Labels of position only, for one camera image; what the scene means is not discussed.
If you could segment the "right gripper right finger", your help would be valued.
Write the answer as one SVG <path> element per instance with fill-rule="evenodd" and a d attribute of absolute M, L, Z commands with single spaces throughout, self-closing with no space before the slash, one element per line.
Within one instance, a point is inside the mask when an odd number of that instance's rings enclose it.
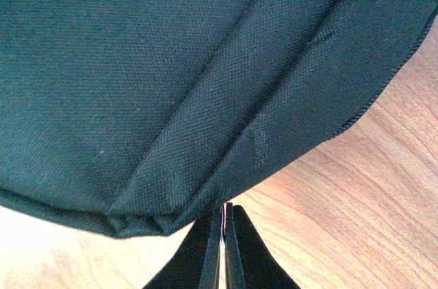
<path fill-rule="evenodd" d="M 227 288 L 293 289 L 299 285 L 276 262 L 241 205 L 226 204 Z"/>

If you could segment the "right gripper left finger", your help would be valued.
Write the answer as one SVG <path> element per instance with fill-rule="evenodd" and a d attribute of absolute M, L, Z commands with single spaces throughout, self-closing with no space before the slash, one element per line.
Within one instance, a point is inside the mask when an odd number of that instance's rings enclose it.
<path fill-rule="evenodd" d="M 222 209 L 194 222 L 167 264 L 145 289 L 214 289 L 219 286 Z"/>

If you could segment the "black student backpack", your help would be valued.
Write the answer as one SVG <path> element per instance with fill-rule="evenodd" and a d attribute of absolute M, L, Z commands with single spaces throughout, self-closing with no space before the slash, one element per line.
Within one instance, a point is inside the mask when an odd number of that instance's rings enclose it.
<path fill-rule="evenodd" d="M 1 0 L 1 205 L 166 236 L 351 127 L 437 0 Z"/>

